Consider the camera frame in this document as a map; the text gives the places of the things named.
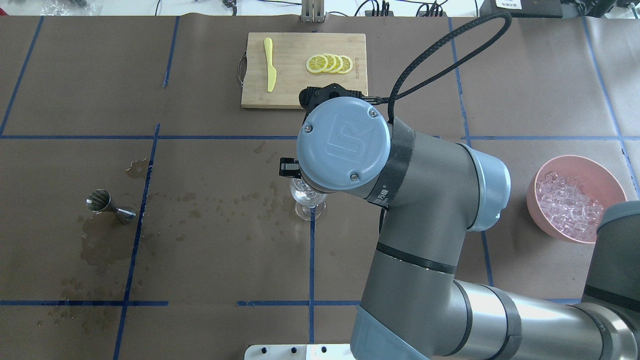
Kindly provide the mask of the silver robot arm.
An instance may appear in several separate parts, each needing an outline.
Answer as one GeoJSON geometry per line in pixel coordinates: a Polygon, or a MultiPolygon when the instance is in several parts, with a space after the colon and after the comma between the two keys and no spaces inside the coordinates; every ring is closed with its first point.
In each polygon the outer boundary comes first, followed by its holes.
{"type": "Polygon", "coordinates": [[[387,121],[353,96],[302,100],[283,177],[386,211],[355,324],[357,360],[637,360],[639,202],[603,215],[582,300],[560,304],[455,280],[466,234],[498,221],[505,164],[387,121]]]}

